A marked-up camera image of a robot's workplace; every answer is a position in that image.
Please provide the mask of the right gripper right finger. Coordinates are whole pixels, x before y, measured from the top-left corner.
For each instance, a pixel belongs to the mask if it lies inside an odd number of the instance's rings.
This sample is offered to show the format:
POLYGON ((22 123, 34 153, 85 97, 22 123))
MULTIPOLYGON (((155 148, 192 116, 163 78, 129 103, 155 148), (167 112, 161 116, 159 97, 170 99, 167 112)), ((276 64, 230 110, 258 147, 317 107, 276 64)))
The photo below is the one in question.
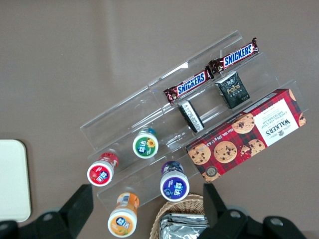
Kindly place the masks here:
POLYGON ((213 184, 203 185, 203 208, 209 227, 204 239, 242 239, 247 229, 247 216, 237 209, 226 208, 213 184))

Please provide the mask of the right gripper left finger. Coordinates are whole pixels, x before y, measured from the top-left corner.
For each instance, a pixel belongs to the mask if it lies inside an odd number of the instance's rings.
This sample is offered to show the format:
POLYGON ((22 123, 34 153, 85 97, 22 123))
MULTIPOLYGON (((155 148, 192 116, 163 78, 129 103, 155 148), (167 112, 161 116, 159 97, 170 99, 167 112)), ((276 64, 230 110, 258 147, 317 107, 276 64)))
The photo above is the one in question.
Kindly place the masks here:
POLYGON ((38 239, 75 239, 93 211, 90 184, 83 184, 58 210, 41 215, 35 221, 38 239))

